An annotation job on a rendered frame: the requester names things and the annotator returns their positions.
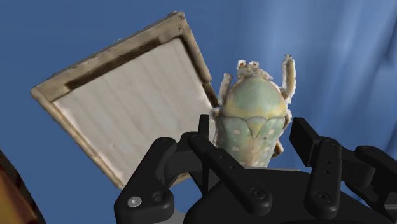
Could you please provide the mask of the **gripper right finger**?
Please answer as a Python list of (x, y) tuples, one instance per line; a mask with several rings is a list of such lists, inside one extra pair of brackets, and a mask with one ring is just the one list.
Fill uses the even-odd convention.
[(397, 160), (374, 146), (348, 150), (299, 117), (293, 119), (289, 140), (304, 166), (312, 169), (304, 198), (311, 215), (334, 219), (344, 183), (371, 209), (397, 223)]

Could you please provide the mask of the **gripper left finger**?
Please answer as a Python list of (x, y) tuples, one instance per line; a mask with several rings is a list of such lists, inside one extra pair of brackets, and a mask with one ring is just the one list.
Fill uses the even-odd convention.
[(209, 141), (209, 117), (200, 116), (198, 130), (185, 132), (179, 141), (156, 139), (114, 203), (117, 224), (157, 224), (174, 212), (171, 185), (190, 173), (202, 194), (219, 178), (243, 208), (255, 216), (268, 214), (271, 193), (224, 149)]

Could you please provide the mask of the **green beetle figure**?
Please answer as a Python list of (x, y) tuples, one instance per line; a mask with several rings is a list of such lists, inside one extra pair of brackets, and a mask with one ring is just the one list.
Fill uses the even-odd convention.
[(281, 85), (257, 61), (239, 60), (236, 77), (223, 75), (218, 105), (209, 114), (215, 124), (212, 143), (243, 166), (267, 167), (284, 151), (279, 138), (292, 121), (295, 60), (287, 54), (281, 67)]

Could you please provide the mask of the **beige framed white board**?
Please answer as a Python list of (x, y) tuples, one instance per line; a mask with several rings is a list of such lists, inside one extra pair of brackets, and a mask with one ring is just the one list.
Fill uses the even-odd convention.
[(172, 12), (52, 75), (32, 97), (123, 188), (152, 142), (179, 139), (217, 104), (185, 14)]

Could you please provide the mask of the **orange and black object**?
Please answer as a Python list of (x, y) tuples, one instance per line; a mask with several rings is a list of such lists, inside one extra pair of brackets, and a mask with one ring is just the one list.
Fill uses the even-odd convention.
[(18, 171), (1, 150), (0, 224), (46, 224)]

